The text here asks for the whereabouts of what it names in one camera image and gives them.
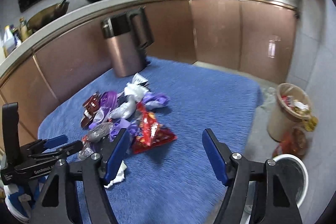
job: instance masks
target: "rose gold trash can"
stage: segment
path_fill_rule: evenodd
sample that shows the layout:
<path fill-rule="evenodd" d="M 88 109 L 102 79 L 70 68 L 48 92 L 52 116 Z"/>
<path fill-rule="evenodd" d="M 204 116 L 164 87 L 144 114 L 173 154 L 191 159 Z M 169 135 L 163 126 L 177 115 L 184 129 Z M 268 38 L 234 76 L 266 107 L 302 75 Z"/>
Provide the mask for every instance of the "rose gold trash can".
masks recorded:
<path fill-rule="evenodd" d="M 303 104 L 309 105 L 310 110 L 312 109 L 312 104 L 307 93 L 301 88 L 289 83 L 278 85 L 276 103 L 267 125 L 268 134 L 278 142 L 283 140 L 286 131 L 291 130 L 293 126 L 300 124 L 303 120 L 310 118 L 310 114 L 300 115 L 285 104 L 281 97 L 289 95 L 292 95 Z"/>

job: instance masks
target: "wastebasket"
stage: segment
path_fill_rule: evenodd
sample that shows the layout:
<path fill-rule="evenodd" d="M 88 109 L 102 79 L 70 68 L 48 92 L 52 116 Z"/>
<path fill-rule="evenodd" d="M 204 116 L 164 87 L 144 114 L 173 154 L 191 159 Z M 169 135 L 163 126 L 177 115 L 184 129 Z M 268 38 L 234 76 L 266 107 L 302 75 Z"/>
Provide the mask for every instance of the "wastebasket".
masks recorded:
<path fill-rule="evenodd" d="M 283 83 L 278 85 L 276 92 L 276 103 L 274 104 L 271 117 L 268 121 L 268 134 L 276 141 L 281 142 L 286 131 L 291 130 L 293 126 L 298 125 L 303 120 L 309 120 L 310 114 L 300 115 L 289 108 L 282 100 L 282 96 L 290 96 L 299 100 L 305 105 L 309 105 L 312 110 L 312 104 L 307 93 L 296 85 Z"/>

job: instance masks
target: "candy wrapper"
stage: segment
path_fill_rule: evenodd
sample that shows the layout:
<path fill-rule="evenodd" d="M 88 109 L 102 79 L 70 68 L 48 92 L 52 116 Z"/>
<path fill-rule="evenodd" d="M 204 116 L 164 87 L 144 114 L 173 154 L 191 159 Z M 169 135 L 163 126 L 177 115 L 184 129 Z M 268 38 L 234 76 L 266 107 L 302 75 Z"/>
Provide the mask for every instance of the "candy wrapper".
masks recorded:
<path fill-rule="evenodd" d="M 144 152 L 155 146 L 163 145 L 177 139 L 176 135 L 172 133 L 169 128 L 158 123 L 154 113 L 146 111 L 142 103 L 137 104 L 137 110 L 140 113 L 141 131 L 136 136 L 132 146 L 134 154 Z"/>
<path fill-rule="evenodd" d="M 89 129 L 95 128 L 98 124 L 105 122 L 107 120 L 107 114 L 116 108 L 118 102 L 117 93 L 115 91 L 109 91 L 103 93 L 100 98 L 98 109 L 95 117 L 93 118 L 92 124 L 89 125 Z"/>
<path fill-rule="evenodd" d="M 152 93 L 152 92 L 147 92 L 142 99 L 142 103 L 144 104 L 147 110 L 165 107 L 168 105 L 169 101 L 170 98 L 164 93 Z"/>
<path fill-rule="evenodd" d="M 99 92 L 96 92 L 84 102 L 84 114 L 81 120 L 81 127 L 83 129 L 88 129 L 89 125 L 92 123 L 94 117 L 96 116 L 96 113 L 100 107 L 100 97 L 101 94 Z"/>

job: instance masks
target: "blue rug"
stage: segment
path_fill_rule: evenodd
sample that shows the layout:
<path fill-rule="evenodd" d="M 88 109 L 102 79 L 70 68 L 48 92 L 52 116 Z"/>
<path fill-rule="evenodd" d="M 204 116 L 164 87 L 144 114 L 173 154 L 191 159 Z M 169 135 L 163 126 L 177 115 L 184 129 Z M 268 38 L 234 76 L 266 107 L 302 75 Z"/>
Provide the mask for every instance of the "blue rug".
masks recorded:
<path fill-rule="evenodd" d="M 262 103 L 259 85 L 248 78 L 189 64 L 151 58 L 141 72 L 153 92 L 164 92 L 169 107 L 157 119 L 178 137 L 172 143 L 125 159 L 125 180 L 107 191 L 120 224 L 203 223 L 225 188 L 212 171 L 202 146 L 202 132 L 211 128 L 232 152 L 243 152 L 254 110 Z M 116 78 L 112 70 L 61 104 L 42 122 L 38 137 L 66 134 L 80 139 L 82 104 L 95 91 L 121 92 L 132 77 Z M 68 161 L 77 160 L 77 155 Z M 83 184 L 78 197 L 84 224 L 89 224 Z"/>

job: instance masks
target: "clear plastic bag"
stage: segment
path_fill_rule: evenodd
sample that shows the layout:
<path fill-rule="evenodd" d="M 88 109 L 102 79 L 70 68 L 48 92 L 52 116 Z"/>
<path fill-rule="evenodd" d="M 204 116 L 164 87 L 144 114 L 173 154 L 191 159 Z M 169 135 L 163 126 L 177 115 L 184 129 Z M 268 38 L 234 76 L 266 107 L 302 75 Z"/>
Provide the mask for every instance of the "clear plastic bag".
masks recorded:
<path fill-rule="evenodd" d="M 108 114 L 108 119 L 128 119 L 134 113 L 136 107 L 134 96 L 129 95 L 127 102 L 121 104 L 120 107 L 117 107 Z"/>
<path fill-rule="evenodd" d="M 103 122 L 97 125 L 94 129 L 90 130 L 86 136 L 83 137 L 83 140 L 96 143 L 99 142 L 103 137 L 110 134 L 110 132 L 115 128 L 114 123 L 112 122 Z"/>
<path fill-rule="evenodd" d="M 93 154 L 94 151 L 91 148 L 90 142 L 85 142 L 83 145 L 83 149 L 78 152 L 78 159 L 79 160 L 85 160 L 88 156 Z"/>

